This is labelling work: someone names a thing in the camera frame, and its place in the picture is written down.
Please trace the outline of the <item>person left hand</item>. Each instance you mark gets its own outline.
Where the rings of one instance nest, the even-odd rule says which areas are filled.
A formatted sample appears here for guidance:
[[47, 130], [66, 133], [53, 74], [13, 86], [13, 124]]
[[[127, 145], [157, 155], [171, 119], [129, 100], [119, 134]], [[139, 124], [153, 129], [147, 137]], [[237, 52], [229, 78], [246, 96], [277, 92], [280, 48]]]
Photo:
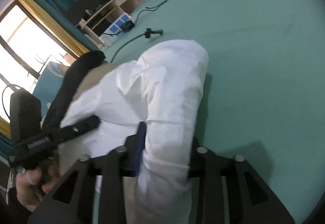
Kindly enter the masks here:
[[47, 194], [60, 180], [58, 156], [47, 160], [45, 165], [48, 181], [43, 179], [43, 170], [40, 167], [26, 170], [16, 176], [16, 198], [29, 212], [33, 212], [43, 200], [40, 190]]

